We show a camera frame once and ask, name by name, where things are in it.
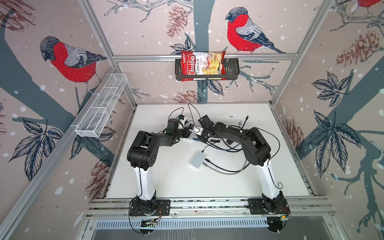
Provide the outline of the white network switch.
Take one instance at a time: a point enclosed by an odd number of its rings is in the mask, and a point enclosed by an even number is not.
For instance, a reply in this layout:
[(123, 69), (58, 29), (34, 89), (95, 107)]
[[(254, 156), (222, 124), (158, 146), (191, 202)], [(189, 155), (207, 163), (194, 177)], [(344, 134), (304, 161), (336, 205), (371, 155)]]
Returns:
[(199, 170), (203, 165), (207, 155), (202, 151), (196, 151), (191, 160), (189, 161), (189, 165), (195, 170)]
[(195, 138), (195, 136), (196, 136), (196, 134), (195, 134), (194, 132), (190, 132), (190, 135), (189, 135), (189, 137), (188, 137), (188, 140), (193, 141), (194, 138)]

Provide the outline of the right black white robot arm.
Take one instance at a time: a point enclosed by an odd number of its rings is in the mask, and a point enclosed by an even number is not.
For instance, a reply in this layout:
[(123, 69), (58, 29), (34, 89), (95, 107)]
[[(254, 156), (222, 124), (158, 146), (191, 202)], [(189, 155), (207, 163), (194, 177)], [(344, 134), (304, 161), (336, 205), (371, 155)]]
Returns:
[(260, 129), (253, 127), (244, 130), (237, 126), (228, 126), (224, 123), (214, 123), (205, 115), (199, 119), (202, 133), (198, 137), (203, 143), (210, 138), (226, 139), (241, 145), (246, 160), (256, 166), (257, 175), (262, 185), (262, 197), (264, 208), (269, 213), (275, 213), (284, 202), (284, 195), (281, 187), (275, 181), (271, 160), (271, 147), (263, 137)]

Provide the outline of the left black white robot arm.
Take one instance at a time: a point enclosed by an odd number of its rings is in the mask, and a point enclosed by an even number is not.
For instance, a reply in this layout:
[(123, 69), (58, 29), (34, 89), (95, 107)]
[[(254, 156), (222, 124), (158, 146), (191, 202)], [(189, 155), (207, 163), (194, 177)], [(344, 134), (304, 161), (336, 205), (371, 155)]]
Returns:
[(155, 210), (156, 190), (149, 169), (155, 164), (160, 147), (172, 147), (181, 138), (190, 136), (191, 133), (185, 126), (186, 122), (186, 117), (179, 115), (174, 119), (168, 119), (167, 128), (158, 134), (138, 132), (127, 153), (127, 160), (136, 173), (138, 193), (134, 203), (138, 207), (150, 212)]

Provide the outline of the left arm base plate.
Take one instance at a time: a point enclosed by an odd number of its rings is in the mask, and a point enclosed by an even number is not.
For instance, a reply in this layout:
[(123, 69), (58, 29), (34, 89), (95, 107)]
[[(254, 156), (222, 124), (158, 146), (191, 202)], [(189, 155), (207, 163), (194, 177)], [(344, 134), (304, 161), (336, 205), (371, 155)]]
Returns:
[(170, 214), (170, 200), (151, 200), (144, 201), (139, 198), (132, 200), (129, 209), (130, 217), (159, 217), (168, 216)]

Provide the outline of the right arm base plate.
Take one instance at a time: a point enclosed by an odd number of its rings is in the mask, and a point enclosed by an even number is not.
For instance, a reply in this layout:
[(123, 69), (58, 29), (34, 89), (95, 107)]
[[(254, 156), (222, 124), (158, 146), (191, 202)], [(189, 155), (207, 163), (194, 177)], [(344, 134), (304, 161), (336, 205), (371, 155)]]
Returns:
[(272, 201), (263, 198), (248, 199), (251, 215), (290, 215), (291, 211), (286, 199)]

